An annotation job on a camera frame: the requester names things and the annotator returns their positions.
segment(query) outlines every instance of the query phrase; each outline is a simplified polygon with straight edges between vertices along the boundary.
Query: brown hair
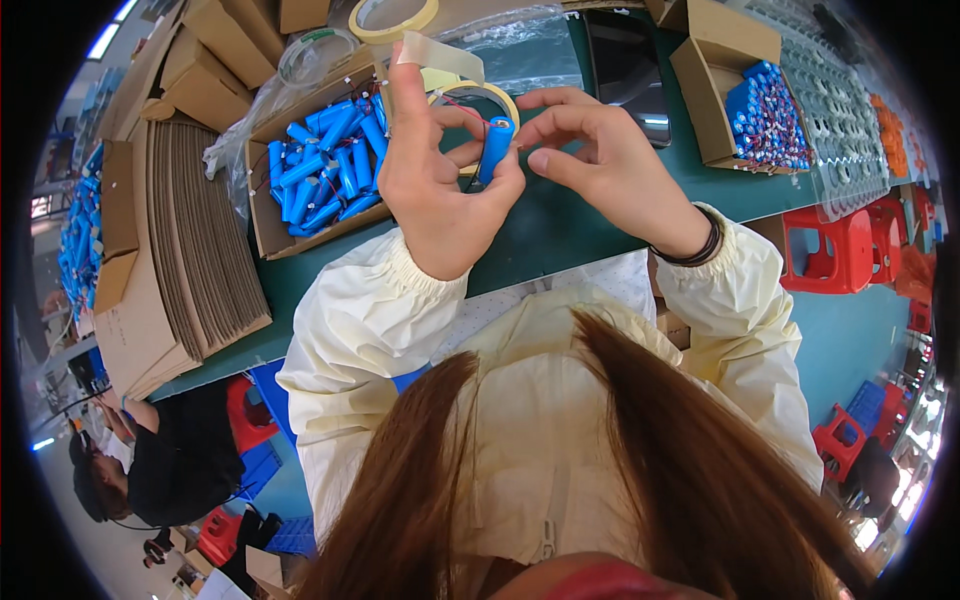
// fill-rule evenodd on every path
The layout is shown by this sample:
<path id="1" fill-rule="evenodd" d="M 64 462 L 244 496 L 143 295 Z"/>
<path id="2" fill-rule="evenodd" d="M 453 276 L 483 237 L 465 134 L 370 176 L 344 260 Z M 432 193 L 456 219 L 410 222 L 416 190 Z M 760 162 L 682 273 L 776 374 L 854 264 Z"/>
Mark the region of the brown hair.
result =
<path id="1" fill-rule="evenodd" d="M 119 488 L 103 480 L 100 468 L 96 463 L 90 463 L 90 474 L 93 480 L 93 490 L 96 491 L 97 498 L 100 499 L 100 505 L 104 507 L 104 514 L 107 518 L 118 521 L 133 514 L 133 510 L 127 503 L 127 496 Z"/>
<path id="2" fill-rule="evenodd" d="M 610 392 L 611 440 L 648 570 L 739 599 L 832 598 L 832 571 L 866 595 L 873 574 L 852 538 L 750 424 L 611 325 L 574 316 L 585 362 Z M 458 354 L 400 396 L 300 600 L 457 595 L 451 522 L 468 435 L 451 436 L 448 423 L 475 372 L 475 359 Z"/>

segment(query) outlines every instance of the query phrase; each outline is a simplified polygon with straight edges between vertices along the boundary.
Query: white tape roll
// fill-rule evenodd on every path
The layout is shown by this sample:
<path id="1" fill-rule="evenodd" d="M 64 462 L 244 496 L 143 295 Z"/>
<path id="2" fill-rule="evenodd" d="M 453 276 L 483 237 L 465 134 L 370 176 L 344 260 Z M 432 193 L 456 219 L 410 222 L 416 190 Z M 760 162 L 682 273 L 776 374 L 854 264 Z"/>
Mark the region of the white tape roll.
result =
<path id="1" fill-rule="evenodd" d="M 413 16 L 406 18 L 399 16 L 398 18 L 402 20 L 390 27 L 365 29 L 364 26 L 361 25 L 361 23 L 367 24 L 368 19 L 377 9 L 386 11 L 390 8 L 397 8 L 397 5 L 398 2 L 396 2 L 396 0 L 360 0 L 350 13 L 348 22 L 350 31 L 359 37 L 361 41 L 368 44 L 389 44 L 392 41 L 403 38 L 403 32 L 407 30 L 423 29 L 427 23 L 433 20 L 433 17 L 437 16 L 437 9 L 440 7 L 440 2 L 439 0 L 424 0 L 422 8 Z M 374 18 L 371 23 L 376 23 L 376 20 L 377 19 Z"/>
<path id="2" fill-rule="evenodd" d="M 510 117 L 510 120 L 514 122 L 516 128 L 514 129 L 514 136 L 516 132 L 520 129 L 520 113 L 516 109 L 516 104 L 502 89 L 493 84 L 483 84 L 481 87 L 477 85 L 476 82 L 470 80 L 459 82 L 458 84 L 444 85 L 443 87 L 438 87 L 427 97 L 427 103 L 431 106 L 442 106 L 447 104 L 446 99 L 443 95 L 449 96 L 454 100 L 459 98 L 467 98 L 469 96 L 478 96 L 480 98 L 486 98 L 500 108 L 503 109 L 504 114 Z M 461 177 L 471 177 L 477 170 L 477 166 L 468 165 L 460 169 Z"/>

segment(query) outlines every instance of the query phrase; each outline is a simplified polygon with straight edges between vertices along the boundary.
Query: workbench surface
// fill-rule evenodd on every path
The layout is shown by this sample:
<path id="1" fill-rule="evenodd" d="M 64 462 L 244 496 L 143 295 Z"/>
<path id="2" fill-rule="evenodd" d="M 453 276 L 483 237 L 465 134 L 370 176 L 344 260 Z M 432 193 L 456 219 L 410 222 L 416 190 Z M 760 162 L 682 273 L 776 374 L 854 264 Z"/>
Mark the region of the workbench surface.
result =
<path id="1" fill-rule="evenodd" d="M 634 12 L 653 21 L 647 12 Z M 582 21 L 570 19 L 585 85 L 592 92 L 589 50 Z M 672 143 L 657 151 L 670 175 L 691 201 L 712 204 L 730 219 L 743 223 L 816 203 L 808 173 L 797 176 L 799 188 L 786 175 L 769 177 L 704 166 L 697 138 L 686 111 L 669 57 L 686 35 L 656 30 L 663 91 L 669 104 Z M 537 111 L 522 111 L 520 120 Z M 525 167 L 527 187 L 493 244 L 470 273 L 468 296 L 477 296 L 540 276 L 551 275 L 647 246 L 620 231 L 569 189 L 533 174 Z M 159 399 L 276 360 L 286 354 L 293 335 L 297 303 L 320 269 L 363 242 L 396 227 L 392 220 L 356 229 L 318 248 L 279 260 L 258 259 L 263 291 L 274 322 L 217 352 L 204 364 L 165 384 L 151 395 Z M 252 252 L 256 255 L 255 246 Z"/>

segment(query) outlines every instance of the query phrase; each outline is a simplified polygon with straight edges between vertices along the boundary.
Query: red lip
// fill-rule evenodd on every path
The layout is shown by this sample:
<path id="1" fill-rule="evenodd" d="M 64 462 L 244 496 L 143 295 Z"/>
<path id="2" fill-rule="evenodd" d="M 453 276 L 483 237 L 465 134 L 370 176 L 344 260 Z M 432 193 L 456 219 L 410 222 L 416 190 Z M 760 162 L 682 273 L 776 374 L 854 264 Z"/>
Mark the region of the red lip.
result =
<path id="1" fill-rule="evenodd" d="M 573 573 L 547 592 L 543 600 L 615 600 L 665 591 L 663 581 L 650 573 L 632 564 L 610 561 Z"/>

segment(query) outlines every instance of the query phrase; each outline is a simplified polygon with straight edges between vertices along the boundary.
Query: black cap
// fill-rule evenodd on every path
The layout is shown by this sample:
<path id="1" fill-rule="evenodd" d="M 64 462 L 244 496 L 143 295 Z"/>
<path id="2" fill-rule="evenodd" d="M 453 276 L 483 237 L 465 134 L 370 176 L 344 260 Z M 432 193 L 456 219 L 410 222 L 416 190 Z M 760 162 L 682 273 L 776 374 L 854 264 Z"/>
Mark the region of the black cap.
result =
<path id="1" fill-rule="evenodd" d="M 103 523 L 107 520 L 107 510 L 104 509 L 93 481 L 90 466 L 93 461 L 93 448 L 90 436 L 85 431 L 74 432 L 70 439 L 70 462 L 73 463 L 73 491 L 84 506 L 90 518 Z"/>

